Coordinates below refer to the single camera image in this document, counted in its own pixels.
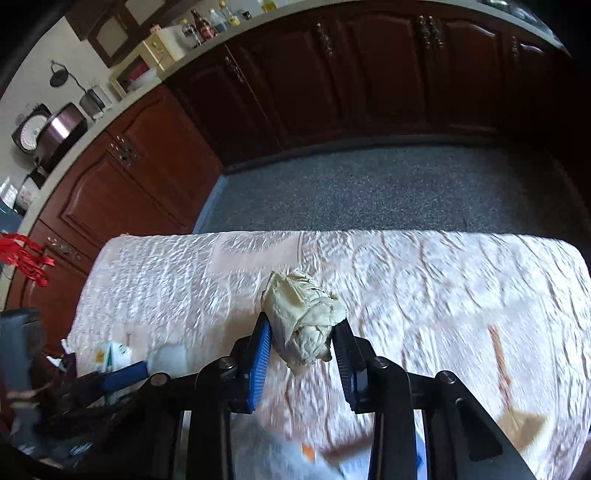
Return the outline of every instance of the plastic bottle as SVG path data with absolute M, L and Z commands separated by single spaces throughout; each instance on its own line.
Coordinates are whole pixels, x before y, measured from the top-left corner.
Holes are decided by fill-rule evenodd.
M 230 8 L 228 7 L 226 0 L 220 0 L 220 10 L 222 12 L 222 15 L 226 17 L 226 20 L 231 26 L 237 27 L 238 25 L 240 25 L 240 19 L 237 15 L 232 13 L 232 10 L 230 10 Z
M 203 43 L 195 25 L 190 24 L 186 18 L 181 20 L 181 25 L 183 26 L 183 35 L 188 39 L 188 42 L 191 43 L 191 48 L 198 47 Z
M 277 10 L 277 5 L 273 0 L 259 0 L 259 3 L 261 4 L 261 9 L 265 13 L 270 12 L 271 10 Z
M 219 33 L 230 28 L 228 22 L 220 17 L 220 15 L 213 8 L 209 11 L 209 18 L 213 28 L 215 28 Z

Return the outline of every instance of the bottle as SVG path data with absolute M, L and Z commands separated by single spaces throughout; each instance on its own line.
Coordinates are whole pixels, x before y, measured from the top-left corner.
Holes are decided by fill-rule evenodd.
M 215 28 L 218 31 L 218 33 L 226 31 L 228 28 L 230 28 L 228 22 L 222 19 L 222 17 L 220 17 L 214 9 L 211 9 L 209 11 L 209 18 L 213 25 L 213 28 Z
M 193 48 L 198 47 L 203 43 L 195 25 L 190 24 L 186 18 L 181 20 L 181 25 L 183 26 L 183 35 L 189 39 Z
M 277 5 L 273 0 L 259 0 L 259 3 L 261 4 L 261 9 L 265 13 L 270 12 L 271 10 L 277 10 Z
M 217 32 L 212 28 L 207 20 L 205 20 L 197 10 L 194 8 L 191 10 L 193 18 L 195 19 L 195 26 L 199 31 L 199 34 L 203 38 L 203 41 L 207 41 L 217 35 Z
M 226 20 L 231 26 L 237 27 L 238 25 L 240 25 L 240 19 L 232 13 L 232 11 L 226 3 L 226 0 L 220 0 L 220 10 L 222 12 L 222 15 L 226 17 Z

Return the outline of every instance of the cabinet handle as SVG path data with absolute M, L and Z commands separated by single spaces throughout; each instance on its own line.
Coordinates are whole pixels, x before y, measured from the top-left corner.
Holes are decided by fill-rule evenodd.
M 117 135 L 117 143 L 121 146 L 121 149 L 128 155 L 132 160 L 137 160 L 138 156 L 131 143 L 125 138 Z
M 431 25 L 431 30 L 433 31 L 433 35 L 435 36 L 435 41 L 437 42 L 437 46 L 439 48 L 443 48 L 443 40 L 441 39 L 441 32 L 439 31 L 439 27 L 437 26 L 437 22 L 433 17 L 429 17 L 429 25 Z
M 517 44 L 517 38 L 515 37 L 511 38 L 511 53 L 513 54 L 514 59 L 517 60 L 519 58 L 519 46 Z
M 318 35 L 320 35 L 320 41 L 322 42 L 322 45 L 324 47 L 324 50 L 326 51 L 326 54 L 329 57 L 331 57 L 335 51 L 333 50 L 332 42 L 330 41 L 330 37 L 329 37 L 328 33 L 326 33 L 324 31 L 324 27 L 322 26 L 321 23 L 316 24 L 316 31 L 318 32 Z
M 131 161 L 129 160 L 129 156 L 127 155 L 127 153 L 123 152 L 123 150 L 120 149 L 114 143 L 111 144 L 111 148 L 113 149 L 113 154 L 115 155 L 117 160 L 119 160 L 122 164 L 126 165 L 127 167 L 131 165 Z
M 234 75 L 236 75 L 236 78 L 238 79 L 238 81 L 240 83 L 244 83 L 244 77 L 242 76 L 242 72 L 238 68 L 238 65 L 236 65 L 236 63 L 234 63 L 232 61 L 232 59 L 230 57 L 228 57 L 227 55 L 226 55 L 225 60 L 226 60 L 226 65 L 228 65 L 228 67 L 230 68 L 230 70 L 232 71 L 232 73 Z
M 60 243 L 58 243 L 58 241 L 55 238 L 52 238 L 50 236 L 47 237 L 47 241 L 49 242 L 49 244 L 52 247 L 57 248 L 58 252 L 61 253 L 62 255 L 69 255 L 69 256 L 73 257 L 74 259 L 78 260 L 78 262 L 82 260 L 82 257 L 78 253 L 74 252 L 70 248 L 70 245 L 60 244 Z
M 421 25 L 421 33 L 423 34 L 423 41 L 425 42 L 425 48 L 431 50 L 431 31 L 427 26 L 427 21 L 424 16 L 418 18 L 418 23 Z

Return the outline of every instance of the brown glass bottle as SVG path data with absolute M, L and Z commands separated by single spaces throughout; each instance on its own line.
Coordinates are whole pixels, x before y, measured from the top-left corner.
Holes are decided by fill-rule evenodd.
M 193 14 L 193 18 L 195 19 L 195 26 L 197 27 L 199 34 L 203 38 L 203 41 L 207 41 L 210 38 L 213 38 L 217 35 L 215 29 L 209 24 L 207 20 L 205 20 L 201 15 L 199 15 L 199 12 L 197 10 L 193 8 L 191 10 L 191 13 Z

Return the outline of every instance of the cooking oil bottle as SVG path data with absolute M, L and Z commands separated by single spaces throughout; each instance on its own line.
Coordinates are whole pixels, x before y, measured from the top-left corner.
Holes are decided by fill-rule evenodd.
M 270 12 L 271 10 L 277 9 L 277 5 L 275 4 L 275 2 L 273 0 L 259 0 L 259 3 L 261 4 L 261 9 L 265 13 Z
M 240 19 L 237 15 L 232 13 L 232 10 L 230 10 L 230 8 L 228 7 L 226 0 L 220 0 L 220 10 L 222 12 L 222 15 L 226 18 L 230 25 L 232 25 L 233 27 L 240 25 Z

